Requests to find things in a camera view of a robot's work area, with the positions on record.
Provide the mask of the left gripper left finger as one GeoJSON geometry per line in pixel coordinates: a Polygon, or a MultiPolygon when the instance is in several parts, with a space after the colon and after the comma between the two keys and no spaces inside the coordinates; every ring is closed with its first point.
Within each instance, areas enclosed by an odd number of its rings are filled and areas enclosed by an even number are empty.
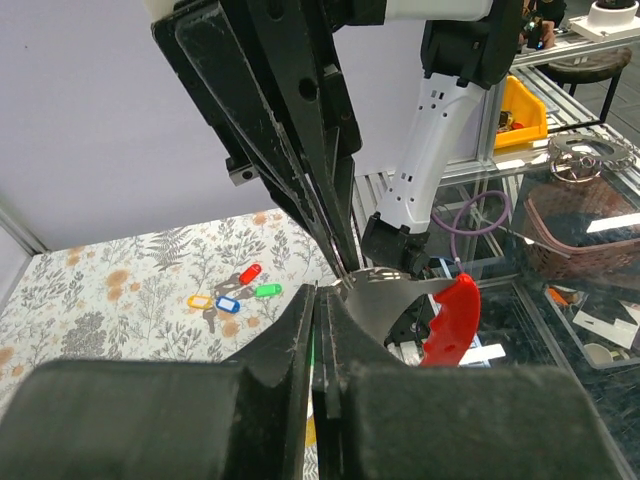
{"type": "Polygon", "coordinates": [[[219,363],[56,360],[1,422],[5,479],[298,479],[316,290],[219,363]]]}

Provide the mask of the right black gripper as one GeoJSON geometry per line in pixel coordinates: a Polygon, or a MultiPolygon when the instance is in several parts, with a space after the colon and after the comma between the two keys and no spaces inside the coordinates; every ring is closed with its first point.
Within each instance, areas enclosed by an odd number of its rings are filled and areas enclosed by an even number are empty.
{"type": "Polygon", "coordinates": [[[231,180],[261,175],[344,277],[359,267],[350,202],[362,139],[333,35],[352,4],[221,1],[224,14],[196,14],[211,5],[150,2],[153,37],[226,148],[231,180]]]}

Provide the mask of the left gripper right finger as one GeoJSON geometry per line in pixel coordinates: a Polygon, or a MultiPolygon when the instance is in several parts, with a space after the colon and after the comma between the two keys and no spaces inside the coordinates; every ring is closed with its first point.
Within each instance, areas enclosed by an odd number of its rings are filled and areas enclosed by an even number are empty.
{"type": "Polygon", "coordinates": [[[580,383],[550,366],[411,367],[330,288],[314,313],[323,479],[620,479],[580,383]]]}

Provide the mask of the grey red key ring holder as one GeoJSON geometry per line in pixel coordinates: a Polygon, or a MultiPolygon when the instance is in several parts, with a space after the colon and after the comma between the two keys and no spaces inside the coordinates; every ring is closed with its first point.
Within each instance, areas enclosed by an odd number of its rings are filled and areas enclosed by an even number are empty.
{"type": "Polygon", "coordinates": [[[378,343],[416,341],[423,367],[457,366],[478,330],[481,294],[467,274],[415,279],[395,269],[374,267],[332,286],[355,323],[378,343]]]}

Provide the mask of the red key tag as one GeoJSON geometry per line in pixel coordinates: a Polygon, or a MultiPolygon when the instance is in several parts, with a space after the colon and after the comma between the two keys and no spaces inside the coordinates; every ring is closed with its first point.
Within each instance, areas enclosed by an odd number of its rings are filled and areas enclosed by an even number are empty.
{"type": "Polygon", "coordinates": [[[248,285],[254,281],[262,272],[262,267],[259,263],[254,263],[247,267],[238,277],[238,281],[241,285],[248,285]]]}

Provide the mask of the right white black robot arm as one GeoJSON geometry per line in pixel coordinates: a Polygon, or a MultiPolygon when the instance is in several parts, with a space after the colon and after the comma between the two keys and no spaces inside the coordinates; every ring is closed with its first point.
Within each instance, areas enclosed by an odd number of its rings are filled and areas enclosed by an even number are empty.
{"type": "Polygon", "coordinates": [[[149,1],[152,36],[228,152],[338,276],[361,257],[421,276],[435,193],[469,116],[516,54],[517,1],[149,1]],[[390,187],[351,229],[359,126],[333,36],[421,20],[420,96],[390,187]]]}

